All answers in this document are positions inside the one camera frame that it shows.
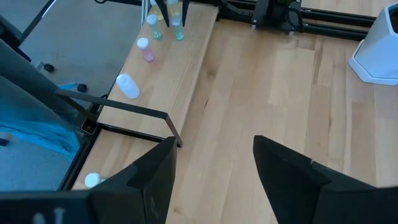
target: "black cable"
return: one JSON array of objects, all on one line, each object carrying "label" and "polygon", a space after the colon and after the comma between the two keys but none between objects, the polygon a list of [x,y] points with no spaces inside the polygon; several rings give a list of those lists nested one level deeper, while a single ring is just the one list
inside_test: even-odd
[{"label": "black cable", "polygon": [[[294,12],[297,15],[297,19],[298,19],[298,26],[296,26],[292,20],[290,19],[290,12]],[[295,8],[287,8],[287,22],[289,23],[289,25],[291,25],[293,27],[293,29],[301,32],[303,30],[303,17],[301,16],[301,13],[298,9]]]},{"label": "black cable", "polygon": [[98,4],[104,4],[106,2],[106,0],[103,0],[103,1],[94,0],[94,2],[97,2]]}]

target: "wooden tabletop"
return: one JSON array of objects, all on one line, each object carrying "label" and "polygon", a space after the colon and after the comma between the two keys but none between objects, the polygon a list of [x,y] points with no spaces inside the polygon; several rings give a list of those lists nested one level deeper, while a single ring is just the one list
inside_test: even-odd
[{"label": "wooden tabletop", "polygon": [[[305,6],[358,13],[352,2],[372,16],[383,6]],[[363,83],[346,63],[357,45],[217,22],[182,130],[167,223],[277,223],[252,155],[256,134],[369,184],[398,185],[398,86]],[[76,187],[88,172],[113,175],[154,145],[102,131]]]},{"label": "wooden tabletop", "polygon": [[[164,111],[169,114],[178,133],[181,133],[217,13],[216,7],[191,4],[183,29],[183,41],[175,39],[172,28],[167,28],[164,21],[159,21],[163,38],[154,40],[145,23],[137,39],[146,37],[150,40],[155,60],[152,63],[145,62],[142,52],[134,43],[121,70],[121,73],[133,77],[141,94],[137,99],[130,100],[114,85],[109,99]],[[164,138],[172,135],[161,119],[107,106],[102,110],[98,122]]]}]

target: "small vial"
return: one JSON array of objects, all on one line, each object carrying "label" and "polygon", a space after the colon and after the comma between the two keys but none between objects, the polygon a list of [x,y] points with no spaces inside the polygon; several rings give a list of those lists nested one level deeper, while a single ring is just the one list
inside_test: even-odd
[{"label": "small vial", "polygon": [[106,179],[97,173],[90,173],[85,178],[86,187],[95,187]]},{"label": "small vial", "polygon": [[142,50],[142,53],[144,53],[144,59],[145,61],[151,63],[155,60],[154,53],[152,53],[150,47],[149,47],[149,41],[147,38],[140,38],[137,41],[137,46],[139,49]]},{"label": "small vial", "polygon": [[181,17],[172,17],[172,27],[174,30],[174,35],[177,40],[183,40],[184,39],[184,33],[182,29],[182,22],[181,22]]},{"label": "small vial", "polygon": [[157,22],[157,17],[154,14],[147,16],[147,23],[152,31],[152,35],[155,40],[160,40],[162,38],[162,33],[159,29],[159,23]]},{"label": "small vial", "polygon": [[150,0],[150,4],[154,8],[153,12],[157,17],[157,20],[162,20],[163,19],[162,11],[160,11],[159,6],[157,5],[156,1]]},{"label": "small vial", "polygon": [[169,8],[171,17],[182,15],[182,2],[178,0],[167,0],[167,7]]},{"label": "small vial", "polygon": [[130,99],[135,99],[139,96],[139,88],[137,83],[127,73],[118,75],[116,78],[116,84],[120,90]]}]

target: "gray floor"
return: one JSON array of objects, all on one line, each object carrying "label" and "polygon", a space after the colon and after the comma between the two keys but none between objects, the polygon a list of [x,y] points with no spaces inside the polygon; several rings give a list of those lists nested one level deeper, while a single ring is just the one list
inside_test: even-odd
[{"label": "gray floor", "polygon": [[[46,0],[1,0],[0,14],[24,30]],[[86,83],[107,94],[139,32],[141,8],[94,0],[58,0],[21,49],[32,63],[51,63],[54,83]],[[13,141],[0,148],[0,190],[55,190],[70,161],[56,152]]]}]

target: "white plastic stand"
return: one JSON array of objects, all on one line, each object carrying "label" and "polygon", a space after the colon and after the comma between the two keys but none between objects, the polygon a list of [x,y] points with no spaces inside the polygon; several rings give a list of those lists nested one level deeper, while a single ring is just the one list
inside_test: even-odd
[{"label": "white plastic stand", "polygon": [[386,6],[377,17],[348,64],[360,79],[382,85],[398,84],[398,34],[394,32],[389,11],[398,3]]}]

